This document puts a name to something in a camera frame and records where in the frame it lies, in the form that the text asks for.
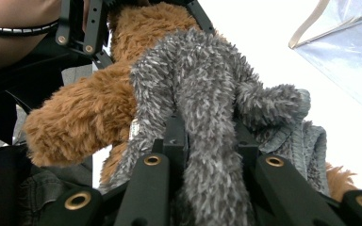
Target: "gray knit fabric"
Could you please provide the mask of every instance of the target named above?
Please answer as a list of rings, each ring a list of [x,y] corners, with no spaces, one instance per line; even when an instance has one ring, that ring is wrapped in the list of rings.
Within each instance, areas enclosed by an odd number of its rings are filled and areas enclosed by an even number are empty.
[[[163,138],[165,120],[179,111],[190,138],[190,156],[175,205],[183,212],[174,224],[254,225],[235,152],[236,107],[255,131],[261,151],[287,156],[307,180],[323,188],[318,182],[321,171],[307,170],[324,157],[311,152],[316,141],[304,137],[320,134],[302,126],[308,92],[292,85],[263,88],[245,57],[223,38],[195,29],[169,35],[133,66],[131,81],[140,131],[129,141],[110,182],[101,185],[102,192],[129,180],[137,159],[151,151],[156,138]]]

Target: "brown teddy bear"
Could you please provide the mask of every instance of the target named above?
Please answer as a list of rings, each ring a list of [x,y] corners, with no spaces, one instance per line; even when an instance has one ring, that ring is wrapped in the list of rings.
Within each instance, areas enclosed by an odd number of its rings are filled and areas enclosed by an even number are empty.
[[[166,3],[124,6],[108,19],[115,63],[57,91],[42,108],[31,112],[24,126],[29,156],[37,166],[79,163],[111,144],[101,173],[102,184],[108,182],[126,149],[130,123],[136,114],[137,104],[129,83],[131,65],[165,35],[198,28],[185,8]],[[336,194],[353,188],[350,177],[345,175],[337,170],[332,177],[342,178],[330,184]]]

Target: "black cable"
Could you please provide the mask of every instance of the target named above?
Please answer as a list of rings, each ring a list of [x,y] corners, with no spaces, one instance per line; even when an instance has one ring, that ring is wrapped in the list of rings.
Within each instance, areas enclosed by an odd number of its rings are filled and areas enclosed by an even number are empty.
[[[41,26],[30,26],[21,28],[4,28],[0,27],[0,36],[38,36],[41,34],[49,33],[50,31],[57,29],[58,21],[41,25]]]

